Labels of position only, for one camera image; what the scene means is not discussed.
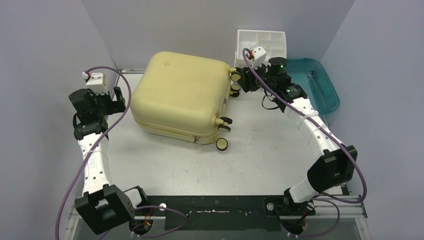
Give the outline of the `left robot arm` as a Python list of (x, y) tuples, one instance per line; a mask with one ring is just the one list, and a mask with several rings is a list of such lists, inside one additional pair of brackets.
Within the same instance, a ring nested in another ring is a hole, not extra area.
[(120, 87), (113, 89), (115, 100), (104, 91), (82, 88), (69, 95), (76, 113), (74, 137), (83, 157), (82, 196), (74, 201), (76, 211), (96, 235), (145, 214), (150, 202), (140, 186), (121, 190), (108, 177), (109, 130), (106, 117), (126, 112), (126, 100)]

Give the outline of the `yellow hard-shell suitcase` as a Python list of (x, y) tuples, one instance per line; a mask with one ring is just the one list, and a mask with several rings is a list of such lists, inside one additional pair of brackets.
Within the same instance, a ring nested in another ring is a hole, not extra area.
[(221, 132), (231, 131), (225, 115), (237, 97), (241, 73), (211, 58), (161, 51), (152, 56), (131, 95), (134, 121), (146, 132), (195, 144), (228, 148)]

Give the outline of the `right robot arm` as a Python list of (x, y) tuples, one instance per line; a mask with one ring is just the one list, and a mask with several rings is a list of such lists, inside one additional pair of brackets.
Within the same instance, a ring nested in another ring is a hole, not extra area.
[(331, 135), (307, 93), (292, 82), (286, 71), (287, 59), (272, 57), (268, 65), (258, 67), (254, 67), (252, 57), (246, 56), (244, 61), (246, 66), (240, 68), (238, 80), (243, 91), (254, 92), (262, 88), (271, 95), (277, 108), (296, 124), (317, 158), (303, 180), (284, 191), (282, 211), (298, 213), (313, 197), (352, 179), (357, 150)]

